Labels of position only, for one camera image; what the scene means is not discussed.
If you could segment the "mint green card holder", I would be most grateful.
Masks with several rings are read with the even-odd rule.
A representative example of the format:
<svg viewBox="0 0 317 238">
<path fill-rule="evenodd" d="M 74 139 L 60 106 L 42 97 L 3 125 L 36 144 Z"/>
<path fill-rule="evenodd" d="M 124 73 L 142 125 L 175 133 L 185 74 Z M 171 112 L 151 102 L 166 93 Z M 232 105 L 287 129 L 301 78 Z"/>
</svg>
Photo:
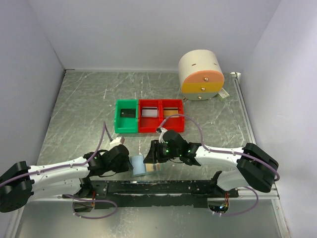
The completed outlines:
<svg viewBox="0 0 317 238">
<path fill-rule="evenodd" d="M 143 160 L 144 160 L 143 155 L 136 155 L 136 156 L 130 157 L 130 163 L 132 164 L 132 167 L 133 167 L 132 174 L 134 177 L 145 176 L 145 175 L 160 172 L 162 170 L 162 167 L 160 166 L 161 167 L 160 171 L 147 173 Z"/>
</svg>

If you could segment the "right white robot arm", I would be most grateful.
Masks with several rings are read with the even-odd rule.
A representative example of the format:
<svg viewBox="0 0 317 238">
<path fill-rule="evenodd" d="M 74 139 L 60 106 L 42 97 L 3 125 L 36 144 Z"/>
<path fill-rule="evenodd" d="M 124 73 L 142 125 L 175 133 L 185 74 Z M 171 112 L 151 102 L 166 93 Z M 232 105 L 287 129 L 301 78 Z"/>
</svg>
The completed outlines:
<svg viewBox="0 0 317 238">
<path fill-rule="evenodd" d="M 178 158 L 189 166 L 223 166 L 229 171 L 219 171 L 213 176 L 211 194 L 223 196 L 227 191 L 249 186 L 269 193 L 277 178 L 278 162 L 253 143 L 238 148 L 217 148 L 202 143 L 187 142 L 174 130 L 161 133 L 152 140 L 145 164 L 165 163 Z"/>
</svg>

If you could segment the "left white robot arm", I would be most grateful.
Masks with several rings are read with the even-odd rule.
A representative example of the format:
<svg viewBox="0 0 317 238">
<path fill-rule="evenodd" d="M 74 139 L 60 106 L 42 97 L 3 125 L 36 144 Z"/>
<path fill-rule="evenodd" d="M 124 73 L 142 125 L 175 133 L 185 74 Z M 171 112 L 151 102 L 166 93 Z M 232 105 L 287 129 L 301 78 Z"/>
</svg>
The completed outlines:
<svg viewBox="0 0 317 238">
<path fill-rule="evenodd" d="M 17 162 L 0 177 L 0 211 L 12 212 L 31 201 L 56 195 L 86 198 L 93 191 L 90 177 L 102 177 L 110 171 L 123 173 L 132 168 L 124 145 L 52 165 L 29 166 L 25 161 Z"/>
</svg>

